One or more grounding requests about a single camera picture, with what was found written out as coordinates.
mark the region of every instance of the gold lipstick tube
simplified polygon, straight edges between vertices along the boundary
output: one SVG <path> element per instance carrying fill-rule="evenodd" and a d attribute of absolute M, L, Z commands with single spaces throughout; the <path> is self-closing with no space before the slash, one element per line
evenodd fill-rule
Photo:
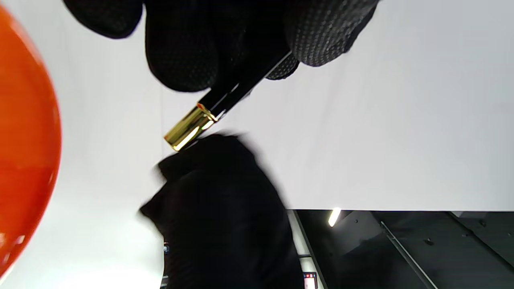
<path fill-rule="evenodd" d="M 287 45 L 274 47 L 249 57 L 231 77 L 217 83 L 164 137 L 175 151 L 187 147 L 200 134 L 218 122 L 231 108 L 290 54 Z"/>

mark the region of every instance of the gloved hand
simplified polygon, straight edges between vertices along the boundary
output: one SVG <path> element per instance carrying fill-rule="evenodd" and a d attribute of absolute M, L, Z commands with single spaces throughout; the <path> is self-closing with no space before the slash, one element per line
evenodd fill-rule
<path fill-rule="evenodd" d="M 212 87 L 259 39 L 280 31 L 292 55 L 267 78 L 299 62 L 321 66 L 347 52 L 379 0 L 63 0 L 75 18 L 106 37 L 129 36 L 146 7 L 146 58 L 155 77 L 180 92 Z"/>
<path fill-rule="evenodd" d="M 169 243 L 169 288 L 303 287 L 286 210 L 236 136 L 200 139 L 158 167 L 167 182 L 140 211 Z"/>

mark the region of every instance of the orange ball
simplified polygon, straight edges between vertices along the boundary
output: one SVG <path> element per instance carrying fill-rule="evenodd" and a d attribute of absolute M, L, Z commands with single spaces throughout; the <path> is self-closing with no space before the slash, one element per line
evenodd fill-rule
<path fill-rule="evenodd" d="M 60 157 L 50 78 L 21 26 L 0 6 L 0 276 L 38 226 Z"/>

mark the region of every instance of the lipstick cap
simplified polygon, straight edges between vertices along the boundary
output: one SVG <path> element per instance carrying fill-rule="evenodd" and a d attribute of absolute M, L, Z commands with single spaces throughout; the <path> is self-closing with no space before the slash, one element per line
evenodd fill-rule
<path fill-rule="evenodd" d="M 164 136 L 164 139 L 175 151 L 180 151 L 216 121 L 217 119 L 203 105 L 198 104 Z"/>

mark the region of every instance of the black surface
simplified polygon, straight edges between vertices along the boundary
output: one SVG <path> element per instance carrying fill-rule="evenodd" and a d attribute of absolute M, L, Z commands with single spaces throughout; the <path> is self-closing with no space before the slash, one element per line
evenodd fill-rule
<path fill-rule="evenodd" d="M 368 212 L 346 212 L 330 228 L 331 211 L 299 210 L 327 287 L 425 288 Z M 514 288 L 514 213 L 373 212 L 439 289 Z"/>

